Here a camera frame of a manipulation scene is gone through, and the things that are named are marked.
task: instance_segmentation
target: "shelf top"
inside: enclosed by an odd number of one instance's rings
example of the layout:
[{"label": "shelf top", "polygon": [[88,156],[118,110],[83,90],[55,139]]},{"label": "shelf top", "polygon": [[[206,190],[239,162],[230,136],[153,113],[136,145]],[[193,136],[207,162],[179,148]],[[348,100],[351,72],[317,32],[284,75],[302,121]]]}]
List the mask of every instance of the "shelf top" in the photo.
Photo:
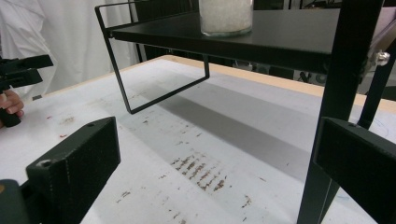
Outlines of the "shelf top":
[{"label": "shelf top", "polygon": [[118,40],[326,74],[339,12],[255,10],[250,33],[227,37],[203,35],[198,12],[137,22],[111,33]]}]

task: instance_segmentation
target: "white cloth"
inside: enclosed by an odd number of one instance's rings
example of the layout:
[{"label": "white cloth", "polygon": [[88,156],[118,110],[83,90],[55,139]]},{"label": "white cloth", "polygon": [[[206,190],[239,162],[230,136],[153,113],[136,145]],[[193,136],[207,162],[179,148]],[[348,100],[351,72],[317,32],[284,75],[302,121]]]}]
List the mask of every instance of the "white cloth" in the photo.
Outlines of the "white cloth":
[{"label": "white cloth", "polygon": [[43,82],[21,87],[16,90],[23,100],[45,93],[54,76],[57,62],[50,53],[46,41],[40,33],[45,15],[37,0],[0,1],[0,34],[3,58],[27,58],[48,54],[54,66],[40,69]]},{"label": "white cloth", "polygon": [[[55,64],[39,70],[44,80],[42,83],[17,89],[23,99],[57,91],[112,71],[94,13],[94,7],[102,4],[106,4],[106,0],[0,0],[3,57],[49,54]],[[104,8],[102,11],[104,20],[111,21],[111,24],[129,22],[127,6]],[[133,44],[112,41],[112,46],[119,68],[136,63]]]}]

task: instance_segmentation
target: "table surface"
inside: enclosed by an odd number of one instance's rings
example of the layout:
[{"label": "table surface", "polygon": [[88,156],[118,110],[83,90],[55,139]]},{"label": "table surface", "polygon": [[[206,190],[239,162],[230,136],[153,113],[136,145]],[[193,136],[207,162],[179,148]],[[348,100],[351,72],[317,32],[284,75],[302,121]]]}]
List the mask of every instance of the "table surface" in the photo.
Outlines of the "table surface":
[{"label": "table surface", "polygon": [[[121,71],[131,105],[204,73],[164,56]],[[0,179],[81,126],[117,118],[121,164],[82,223],[295,223],[316,130],[319,86],[210,65],[211,78],[135,115],[113,74],[25,106],[0,130]],[[351,120],[361,112],[358,95]],[[396,104],[382,101],[371,131],[396,142]],[[342,190],[323,223],[374,223]]]}]

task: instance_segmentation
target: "white granules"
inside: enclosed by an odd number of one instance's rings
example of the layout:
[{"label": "white granules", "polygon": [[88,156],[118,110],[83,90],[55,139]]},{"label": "white granules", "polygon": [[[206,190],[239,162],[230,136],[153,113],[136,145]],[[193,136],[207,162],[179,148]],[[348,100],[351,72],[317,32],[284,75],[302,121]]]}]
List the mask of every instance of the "white granules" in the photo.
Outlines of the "white granules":
[{"label": "white granules", "polygon": [[252,23],[252,0],[200,0],[201,30],[208,33],[236,32]]}]

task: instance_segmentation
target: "black metal shelf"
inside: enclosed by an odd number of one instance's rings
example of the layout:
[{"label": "black metal shelf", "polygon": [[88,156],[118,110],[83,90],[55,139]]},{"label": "black metal shelf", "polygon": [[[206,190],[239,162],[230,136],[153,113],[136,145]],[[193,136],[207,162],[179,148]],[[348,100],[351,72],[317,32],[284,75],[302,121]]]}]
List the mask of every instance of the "black metal shelf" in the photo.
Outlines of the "black metal shelf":
[{"label": "black metal shelf", "polygon": [[[339,9],[254,11],[252,32],[232,37],[202,35],[198,12],[109,30],[118,40],[327,74],[339,12]],[[392,16],[394,9],[385,8],[374,40],[382,39],[381,31],[390,26]]]},{"label": "black metal shelf", "polygon": [[[198,82],[209,78],[208,55],[325,74],[327,81],[319,118],[348,121],[359,83],[365,72],[375,65],[376,53],[382,49],[396,54],[396,9],[383,7],[383,3],[384,0],[343,0],[341,9],[254,11],[252,32],[229,37],[202,35],[198,12],[108,28],[99,11],[106,6],[97,7],[96,13],[124,102],[131,113],[158,101],[131,111],[109,38],[203,54],[205,77]],[[390,57],[390,62],[394,63],[395,58]],[[376,69],[375,77],[388,79],[392,66],[387,64],[386,69]],[[378,95],[385,87],[383,83],[386,82],[374,83],[377,88],[374,93],[369,92],[369,106],[363,108],[361,119],[368,127],[380,101]],[[166,94],[161,100],[182,89]],[[319,138],[317,130],[313,149],[318,146]],[[338,189],[338,184],[311,156],[297,223],[319,223]]]}]

